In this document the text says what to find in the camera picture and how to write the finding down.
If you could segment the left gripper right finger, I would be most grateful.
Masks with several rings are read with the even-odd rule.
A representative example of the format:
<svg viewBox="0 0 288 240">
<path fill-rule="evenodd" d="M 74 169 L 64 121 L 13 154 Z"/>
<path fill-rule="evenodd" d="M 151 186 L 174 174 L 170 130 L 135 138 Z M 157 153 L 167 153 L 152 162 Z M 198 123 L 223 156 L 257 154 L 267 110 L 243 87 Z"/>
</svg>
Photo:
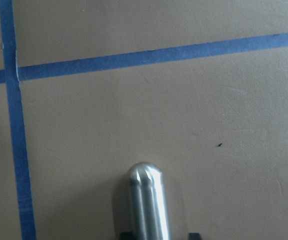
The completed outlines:
<svg viewBox="0 0 288 240">
<path fill-rule="evenodd" d="M 201 240 L 201 235 L 197 232 L 190 232 L 188 234 L 188 240 Z"/>
</svg>

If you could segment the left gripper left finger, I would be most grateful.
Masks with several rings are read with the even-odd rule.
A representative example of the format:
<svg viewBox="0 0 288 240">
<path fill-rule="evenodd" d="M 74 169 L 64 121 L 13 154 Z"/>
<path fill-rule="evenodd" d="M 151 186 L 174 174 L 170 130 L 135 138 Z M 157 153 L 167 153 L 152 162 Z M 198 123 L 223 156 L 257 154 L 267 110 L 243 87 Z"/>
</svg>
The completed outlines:
<svg viewBox="0 0 288 240">
<path fill-rule="evenodd" d="M 133 240 L 132 232 L 121 232 L 119 235 L 119 240 Z"/>
</svg>

